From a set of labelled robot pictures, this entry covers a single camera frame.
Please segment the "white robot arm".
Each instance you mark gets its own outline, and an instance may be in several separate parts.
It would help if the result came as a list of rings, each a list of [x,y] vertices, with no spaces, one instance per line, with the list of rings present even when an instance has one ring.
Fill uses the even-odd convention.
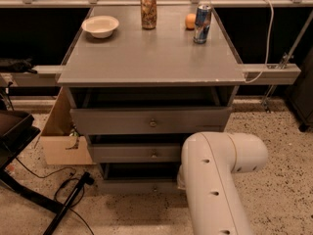
[[[194,235],[254,235],[232,175],[265,167],[268,150],[255,135],[198,132],[186,139],[177,175],[186,191]]]

